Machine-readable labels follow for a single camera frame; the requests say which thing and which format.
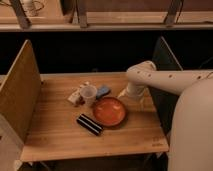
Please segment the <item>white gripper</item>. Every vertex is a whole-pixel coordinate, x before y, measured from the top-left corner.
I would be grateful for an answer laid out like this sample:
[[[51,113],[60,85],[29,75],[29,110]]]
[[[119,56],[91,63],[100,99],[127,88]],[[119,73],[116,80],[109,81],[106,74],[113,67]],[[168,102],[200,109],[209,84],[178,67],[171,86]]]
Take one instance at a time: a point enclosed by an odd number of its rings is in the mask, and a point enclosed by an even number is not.
[[[118,99],[126,106],[141,105],[144,91],[144,88],[140,89],[139,91],[132,91],[129,88],[125,88],[119,93]]]

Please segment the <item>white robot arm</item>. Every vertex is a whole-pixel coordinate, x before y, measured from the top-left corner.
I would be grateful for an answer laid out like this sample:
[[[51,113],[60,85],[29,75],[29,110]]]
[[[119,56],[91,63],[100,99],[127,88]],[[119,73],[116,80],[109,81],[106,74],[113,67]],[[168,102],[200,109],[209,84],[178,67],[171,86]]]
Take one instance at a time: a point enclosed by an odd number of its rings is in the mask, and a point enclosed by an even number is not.
[[[122,94],[149,89],[168,135],[167,171],[213,171],[213,69],[158,70],[151,61],[126,71]]]

